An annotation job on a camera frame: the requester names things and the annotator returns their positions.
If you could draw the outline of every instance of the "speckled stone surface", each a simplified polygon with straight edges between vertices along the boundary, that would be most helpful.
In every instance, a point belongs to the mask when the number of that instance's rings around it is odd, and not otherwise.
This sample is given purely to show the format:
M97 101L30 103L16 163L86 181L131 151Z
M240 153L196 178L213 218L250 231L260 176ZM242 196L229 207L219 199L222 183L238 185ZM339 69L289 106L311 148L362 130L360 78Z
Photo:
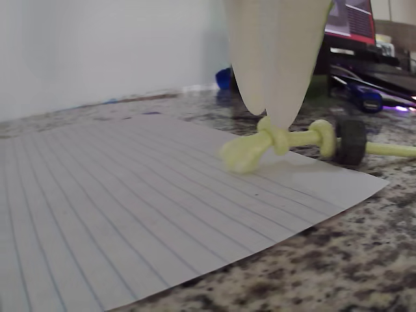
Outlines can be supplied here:
M374 142L416 144L416 114L363 115L339 100L305 103L292 130L334 120L366 122ZM0 124L0 139L67 124L159 112L238 135L258 116L227 92L81 107ZM318 157L316 148L298 153ZM366 157L357 169L390 185L363 203L263 252L115 311L416 311L416 161Z

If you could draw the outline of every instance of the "white wall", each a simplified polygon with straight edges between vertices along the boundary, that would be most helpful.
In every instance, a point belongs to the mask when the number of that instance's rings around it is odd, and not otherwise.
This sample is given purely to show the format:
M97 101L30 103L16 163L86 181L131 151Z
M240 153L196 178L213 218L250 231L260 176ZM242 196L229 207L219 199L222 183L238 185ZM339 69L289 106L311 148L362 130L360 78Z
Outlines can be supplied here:
M399 23L416 25L416 0L391 0L391 18Z
M164 88L228 66L221 0L3 0L0 121Z
M416 0L371 0L372 12L376 20L390 20L416 25Z
M371 0L371 7L376 20L390 20L389 0Z

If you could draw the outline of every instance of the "blue object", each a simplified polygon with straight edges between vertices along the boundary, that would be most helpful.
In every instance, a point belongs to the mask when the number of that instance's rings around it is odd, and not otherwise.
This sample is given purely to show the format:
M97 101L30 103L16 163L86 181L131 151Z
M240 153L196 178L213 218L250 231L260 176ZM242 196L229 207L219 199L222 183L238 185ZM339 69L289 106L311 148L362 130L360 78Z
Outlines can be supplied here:
M216 73L215 80L221 90L228 90L231 82L231 68L220 70Z
M357 84L349 83L351 101L363 112L376 113L383 110L383 97L377 92L369 92Z

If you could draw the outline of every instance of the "toy wheel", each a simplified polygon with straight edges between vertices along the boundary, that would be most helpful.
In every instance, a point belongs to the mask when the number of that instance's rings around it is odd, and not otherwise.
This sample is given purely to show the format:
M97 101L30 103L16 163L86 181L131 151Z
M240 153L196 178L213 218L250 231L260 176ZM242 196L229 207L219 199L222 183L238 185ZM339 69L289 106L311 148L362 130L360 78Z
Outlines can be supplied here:
M340 119L336 126L337 151L334 161L339 164L357 166L365 155L367 132L365 124L360 120Z

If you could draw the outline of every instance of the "lined paper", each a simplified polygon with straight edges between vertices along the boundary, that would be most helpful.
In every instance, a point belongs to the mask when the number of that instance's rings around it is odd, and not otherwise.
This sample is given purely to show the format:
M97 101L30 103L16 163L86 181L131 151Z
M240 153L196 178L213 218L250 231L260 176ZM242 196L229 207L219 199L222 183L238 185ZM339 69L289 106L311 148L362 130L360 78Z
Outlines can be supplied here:
M233 175L235 136L165 116L0 140L3 311L103 311L264 250L387 182L288 153Z

